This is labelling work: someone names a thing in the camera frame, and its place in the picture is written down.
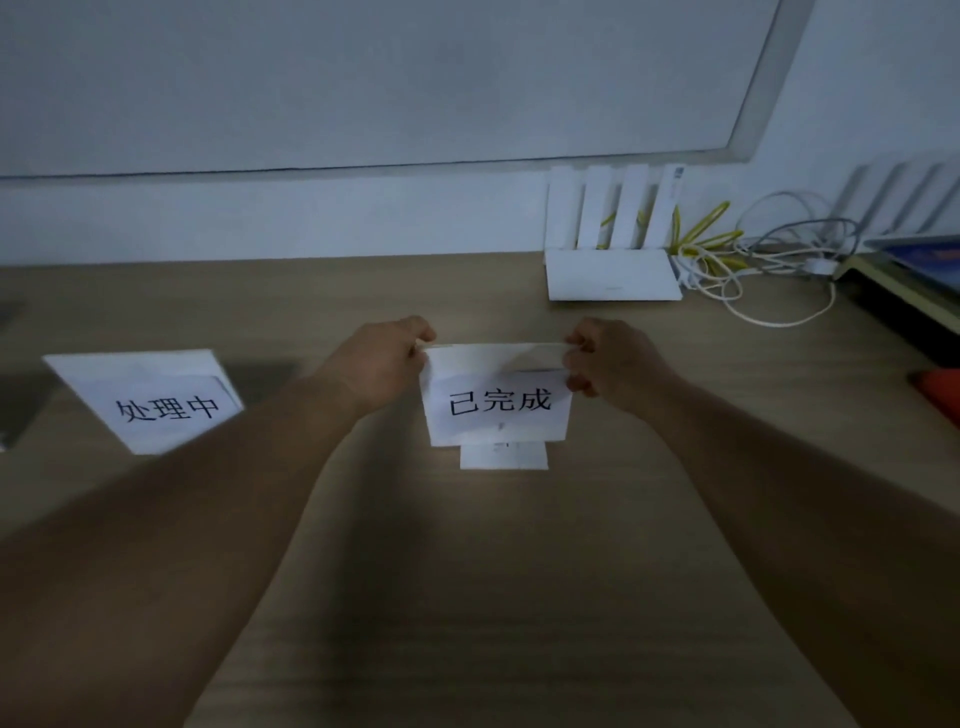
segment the chinese character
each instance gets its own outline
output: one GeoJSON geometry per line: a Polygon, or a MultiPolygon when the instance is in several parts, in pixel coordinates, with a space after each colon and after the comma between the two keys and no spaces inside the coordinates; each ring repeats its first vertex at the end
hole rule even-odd
{"type": "Polygon", "coordinates": [[[141,407],[133,400],[128,401],[130,404],[124,404],[123,402],[117,400],[117,406],[120,408],[120,414],[121,416],[127,418],[128,424],[134,420],[144,420],[149,422],[156,419],[156,417],[147,417],[147,414],[150,412],[147,407],[141,407]]]}
{"type": "Polygon", "coordinates": [[[468,412],[476,412],[480,407],[473,403],[473,393],[472,392],[461,392],[459,395],[450,395],[450,414],[451,415],[466,415],[468,412]],[[455,400],[454,397],[463,397],[462,400],[455,400]],[[471,405],[473,404],[473,409],[469,409],[468,406],[465,406],[457,411],[457,405],[471,405]]]}
{"type": "Polygon", "coordinates": [[[180,405],[179,400],[172,398],[164,400],[150,400],[150,404],[154,406],[154,409],[160,416],[161,420],[167,416],[169,416],[171,420],[190,419],[190,415],[183,411],[183,407],[180,405]]]}
{"type": "Polygon", "coordinates": [[[523,395],[520,409],[550,409],[550,392],[537,387],[535,394],[523,395]]]}
{"type": "Polygon", "coordinates": [[[190,409],[192,409],[194,412],[200,412],[201,410],[203,410],[208,420],[213,419],[213,415],[210,414],[210,410],[220,409],[220,407],[217,406],[217,403],[215,401],[201,400],[200,395],[194,395],[193,399],[187,400],[186,403],[190,405],[190,409]]]}
{"type": "Polygon", "coordinates": [[[499,387],[496,388],[496,392],[488,392],[486,403],[490,406],[484,410],[484,412],[490,412],[492,409],[496,409],[496,406],[500,405],[501,412],[509,412],[514,408],[514,401],[511,399],[513,397],[513,392],[504,392],[499,387]]]}

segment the wooden table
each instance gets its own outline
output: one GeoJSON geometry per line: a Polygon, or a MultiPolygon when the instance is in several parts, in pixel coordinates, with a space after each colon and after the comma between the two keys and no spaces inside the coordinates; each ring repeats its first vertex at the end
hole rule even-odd
{"type": "MultiPolygon", "coordinates": [[[[750,283],[768,318],[825,295],[750,283]]],[[[8,388],[45,353],[212,348],[262,390],[368,320],[418,312],[466,343],[620,317],[694,381],[960,508],[960,436],[904,381],[928,363],[844,300],[786,330],[694,295],[551,304],[539,255],[8,269],[0,300],[22,304],[0,331],[8,388]]],[[[548,473],[461,472],[417,393],[363,422],[190,725],[852,725],[646,425],[577,400],[548,451],[548,473]]],[[[60,387],[0,455],[2,525],[135,460],[60,387]]]]}

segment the whiteboard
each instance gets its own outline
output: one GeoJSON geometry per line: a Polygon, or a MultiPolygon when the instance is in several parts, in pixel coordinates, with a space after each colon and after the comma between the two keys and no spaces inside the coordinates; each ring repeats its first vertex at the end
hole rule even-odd
{"type": "Polygon", "coordinates": [[[777,0],[30,0],[0,176],[719,149],[777,0]]]}

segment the red object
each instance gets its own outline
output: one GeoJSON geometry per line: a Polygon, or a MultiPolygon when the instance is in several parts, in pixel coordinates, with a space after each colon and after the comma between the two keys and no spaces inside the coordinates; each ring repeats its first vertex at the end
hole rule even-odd
{"type": "Polygon", "coordinates": [[[913,378],[913,385],[960,427],[960,369],[937,369],[913,378]]]}

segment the person's right arm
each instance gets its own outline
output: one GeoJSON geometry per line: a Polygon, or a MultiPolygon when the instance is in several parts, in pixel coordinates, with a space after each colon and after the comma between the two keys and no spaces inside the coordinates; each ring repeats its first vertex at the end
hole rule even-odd
{"type": "Polygon", "coordinates": [[[622,321],[567,337],[573,391],[645,420],[861,725],[960,725],[960,517],[680,378],[622,321]]]}

